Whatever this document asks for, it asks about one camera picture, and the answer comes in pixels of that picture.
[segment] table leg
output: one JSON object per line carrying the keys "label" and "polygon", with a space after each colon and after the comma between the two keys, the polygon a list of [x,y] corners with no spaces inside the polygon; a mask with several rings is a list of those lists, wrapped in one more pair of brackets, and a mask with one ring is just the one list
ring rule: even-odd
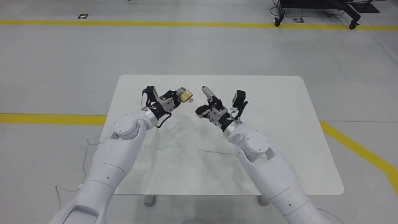
{"label": "table leg", "polygon": [[155,205],[156,195],[146,195],[144,199],[144,205],[147,207],[152,207]]}
{"label": "table leg", "polygon": [[262,195],[257,196],[257,202],[260,206],[268,206],[269,205],[269,201]]}

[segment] yellow tape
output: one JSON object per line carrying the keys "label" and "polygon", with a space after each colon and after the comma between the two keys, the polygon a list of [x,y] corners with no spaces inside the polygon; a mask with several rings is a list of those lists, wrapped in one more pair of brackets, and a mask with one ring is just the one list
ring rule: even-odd
{"label": "yellow tape", "polygon": [[[42,21],[1,20],[0,25],[9,26],[100,26],[100,27],[209,27],[247,29],[302,29],[302,30],[349,30],[347,25],[333,24],[281,24],[248,22],[146,22],[146,21]],[[357,26],[356,30],[398,31],[398,26]]]}
{"label": "yellow tape", "polygon": [[[106,116],[103,115],[59,115],[59,114],[0,114],[0,124],[65,124],[103,126]],[[333,126],[320,121],[322,130],[334,140],[338,141],[354,153],[383,171],[389,179],[392,188],[398,195],[398,170],[381,157],[372,153]]]}
{"label": "yellow tape", "polygon": [[339,132],[328,123],[321,121],[320,124],[324,133],[326,133],[331,138],[338,141],[340,144],[352,150],[358,156],[362,157],[363,159],[383,171],[387,175],[387,178],[390,181],[392,188],[398,195],[398,170],[393,165],[391,165],[375,153],[371,152],[370,150],[366,149],[362,145],[358,144],[348,136]]}
{"label": "yellow tape", "polygon": [[101,115],[59,115],[59,114],[0,114],[2,124],[75,124],[103,126],[106,116]]}

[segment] caster wheel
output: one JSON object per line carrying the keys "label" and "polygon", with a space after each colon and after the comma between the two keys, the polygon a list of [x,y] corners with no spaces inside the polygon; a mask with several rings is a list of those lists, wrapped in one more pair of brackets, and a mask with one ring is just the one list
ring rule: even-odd
{"label": "caster wheel", "polygon": [[356,28],[356,23],[351,23],[350,25],[349,25],[349,29],[351,29],[351,30],[353,30],[353,29],[355,29]]}

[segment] cable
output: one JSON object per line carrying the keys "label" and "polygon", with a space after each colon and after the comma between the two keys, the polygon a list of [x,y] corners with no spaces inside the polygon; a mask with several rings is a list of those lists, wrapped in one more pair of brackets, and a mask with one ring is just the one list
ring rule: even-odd
{"label": "cable", "polygon": [[327,17],[342,18],[344,16],[344,14],[346,13],[345,11],[343,11],[341,13],[334,14],[333,13],[333,9],[330,9],[330,10],[331,10],[331,13],[326,13],[325,14]]}
{"label": "cable", "polygon": [[167,114],[168,116],[165,119],[163,119],[163,121],[161,122],[160,126],[156,126],[157,129],[161,128],[163,123],[166,122],[166,120],[168,120],[172,116],[172,114],[167,112],[167,111],[165,111],[164,113]]}
{"label": "cable", "polygon": [[[102,142],[99,142],[98,144],[92,144],[92,143],[88,142],[88,139],[86,139],[86,142],[87,142],[87,148],[86,148],[86,152],[85,152],[85,157],[84,157],[84,159],[83,159],[83,165],[81,166],[81,168],[83,169],[83,173],[84,173],[83,180],[81,181],[81,184],[85,182],[86,177],[87,177],[87,172],[86,172],[86,169],[85,169],[85,164],[86,164],[86,158],[87,158],[88,147],[89,147],[89,146],[97,146],[97,145],[99,145],[99,144],[102,143]],[[65,188],[63,188],[63,187],[61,187],[61,186],[59,186],[59,185],[56,185],[56,186],[55,186],[55,191],[56,191],[56,193],[57,193],[57,198],[58,198],[58,205],[59,205],[60,210],[61,210],[61,208],[62,208],[61,196],[60,196],[60,192],[59,192],[58,189],[61,189],[61,190],[66,191],[66,192],[77,192],[77,191],[80,190],[80,186],[79,186],[79,188],[77,188],[77,189],[65,189]]]}
{"label": "cable", "polygon": [[343,222],[342,220],[340,220],[340,218],[338,218],[336,215],[330,213],[328,210],[324,210],[324,209],[322,209],[322,208],[317,208],[317,210],[319,210],[319,211],[324,211],[324,212],[327,212],[327,213],[330,214],[330,215],[333,215],[337,220],[339,220],[339,221],[341,222],[341,224],[344,224],[344,222]]}

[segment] robotic hand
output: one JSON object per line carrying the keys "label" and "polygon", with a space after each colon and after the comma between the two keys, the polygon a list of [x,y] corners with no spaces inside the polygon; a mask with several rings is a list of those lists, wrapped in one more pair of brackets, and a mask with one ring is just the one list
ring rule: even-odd
{"label": "robotic hand", "polygon": [[88,178],[76,198],[52,218],[50,224],[105,224],[106,209],[116,187],[129,173],[137,159],[146,132],[181,103],[192,102],[192,93],[185,88],[168,91],[158,97],[154,86],[147,86],[146,106],[126,114],[114,122],[113,134],[99,146]]}
{"label": "robotic hand", "polygon": [[[283,155],[257,130],[251,130],[240,120],[247,105],[246,93],[238,90],[233,98],[233,112],[230,114],[223,103],[207,87],[202,91],[207,105],[196,110],[199,118],[209,119],[220,127],[227,140],[236,145],[237,157],[254,185],[274,204],[290,224],[331,224],[323,218],[304,193],[300,182]],[[267,162],[255,164],[260,156]]]}

